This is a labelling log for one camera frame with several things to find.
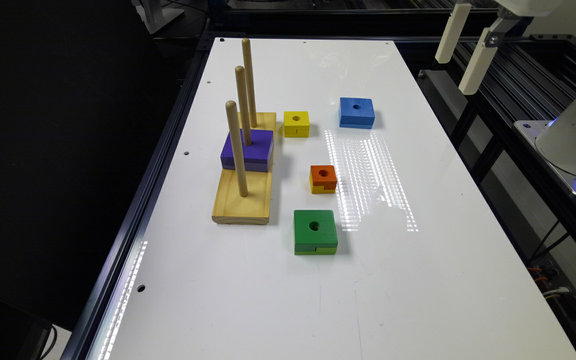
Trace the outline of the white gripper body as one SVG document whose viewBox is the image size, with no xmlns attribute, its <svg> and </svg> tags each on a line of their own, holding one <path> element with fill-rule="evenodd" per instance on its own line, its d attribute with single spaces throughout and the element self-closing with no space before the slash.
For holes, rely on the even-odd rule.
<svg viewBox="0 0 576 360">
<path fill-rule="evenodd" d="M 504 35 L 523 17 L 545 17 L 553 12 L 562 0 L 495 0 L 499 5 L 497 19 L 484 36 L 486 48 L 497 47 Z"/>
</svg>

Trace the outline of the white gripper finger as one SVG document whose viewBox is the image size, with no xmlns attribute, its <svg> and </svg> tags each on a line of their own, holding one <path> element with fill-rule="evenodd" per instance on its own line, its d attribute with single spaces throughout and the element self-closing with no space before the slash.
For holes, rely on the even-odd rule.
<svg viewBox="0 0 576 360">
<path fill-rule="evenodd" d="M 490 28 L 485 28 L 475 46 L 458 86 L 463 95 L 474 95 L 478 91 L 497 52 L 496 46 L 488 46 L 487 39 L 490 35 Z"/>
<path fill-rule="evenodd" d="M 435 54 L 435 60 L 439 64 L 446 64 L 451 60 L 471 8 L 470 2 L 457 2 L 455 4 Z"/>
</svg>

